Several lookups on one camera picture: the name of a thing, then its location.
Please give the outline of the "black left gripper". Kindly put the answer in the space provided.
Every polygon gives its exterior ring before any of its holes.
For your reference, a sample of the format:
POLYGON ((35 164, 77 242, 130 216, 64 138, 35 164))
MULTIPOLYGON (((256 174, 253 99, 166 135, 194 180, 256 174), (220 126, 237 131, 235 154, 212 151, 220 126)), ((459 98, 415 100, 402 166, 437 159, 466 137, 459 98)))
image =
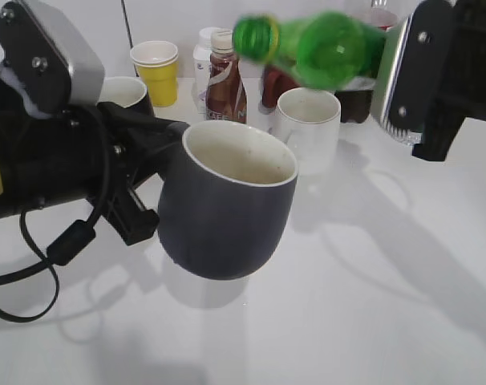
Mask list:
POLYGON ((130 185, 156 174, 174 188, 191 188, 192 161, 183 145, 188 128, 113 102, 70 106, 38 120, 0 76, 0 219, 86 199, 93 217, 103 217, 127 246, 146 241, 160 219, 128 184, 115 185, 114 147, 124 149, 130 185))

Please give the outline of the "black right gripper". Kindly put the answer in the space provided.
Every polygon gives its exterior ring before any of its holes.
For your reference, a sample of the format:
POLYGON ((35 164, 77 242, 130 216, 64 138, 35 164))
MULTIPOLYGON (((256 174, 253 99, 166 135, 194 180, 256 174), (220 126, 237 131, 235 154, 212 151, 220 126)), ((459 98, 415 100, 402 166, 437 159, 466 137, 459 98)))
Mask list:
POLYGON ((467 118, 486 122, 486 1, 458 1, 456 32, 413 157, 444 161, 467 118))

